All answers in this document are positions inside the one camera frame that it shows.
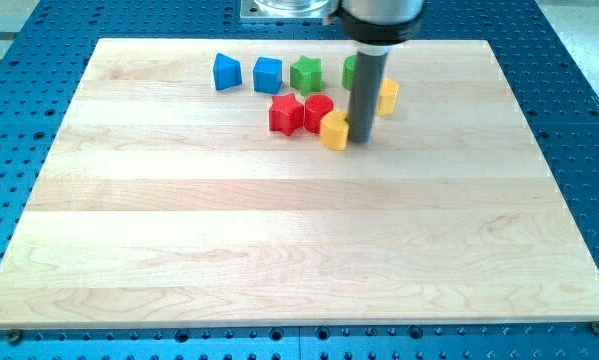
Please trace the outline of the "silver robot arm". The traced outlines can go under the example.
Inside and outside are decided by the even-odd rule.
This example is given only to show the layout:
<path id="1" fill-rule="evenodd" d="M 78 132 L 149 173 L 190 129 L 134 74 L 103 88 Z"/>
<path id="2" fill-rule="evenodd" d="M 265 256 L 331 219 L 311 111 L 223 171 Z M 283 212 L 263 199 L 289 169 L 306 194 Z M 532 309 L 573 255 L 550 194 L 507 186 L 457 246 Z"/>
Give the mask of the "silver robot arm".
<path id="1" fill-rule="evenodd" d="M 371 138 L 379 92 L 388 54 L 395 45 L 412 39 L 426 12 L 425 0 L 336 0 L 324 24 L 339 22 L 357 46 L 355 73 L 349 96 L 349 140 Z"/>

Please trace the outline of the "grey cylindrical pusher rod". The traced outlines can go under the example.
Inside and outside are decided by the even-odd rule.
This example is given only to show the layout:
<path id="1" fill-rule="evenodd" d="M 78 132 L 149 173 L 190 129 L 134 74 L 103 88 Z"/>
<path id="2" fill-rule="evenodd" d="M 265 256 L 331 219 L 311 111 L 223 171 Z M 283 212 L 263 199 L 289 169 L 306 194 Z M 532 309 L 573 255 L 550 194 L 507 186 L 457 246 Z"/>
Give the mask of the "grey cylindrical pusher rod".
<path id="1" fill-rule="evenodd" d="M 371 55 L 358 51 L 356 54 L 347 116 L 351 142 L 366 143 L 371 138 L 386 60 L 387 52 Z"/>

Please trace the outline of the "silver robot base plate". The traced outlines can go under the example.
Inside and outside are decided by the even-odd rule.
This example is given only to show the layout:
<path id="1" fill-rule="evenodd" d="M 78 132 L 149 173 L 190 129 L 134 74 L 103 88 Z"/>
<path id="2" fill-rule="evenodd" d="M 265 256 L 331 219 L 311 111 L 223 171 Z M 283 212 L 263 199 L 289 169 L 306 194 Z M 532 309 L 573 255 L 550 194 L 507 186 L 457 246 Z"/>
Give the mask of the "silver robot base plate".
<path id="1" fill-rule="evenodd" d="M 331 12 L 332 0 L 240 0 L 240 19 L 271 20 L 321 19 Z"/>

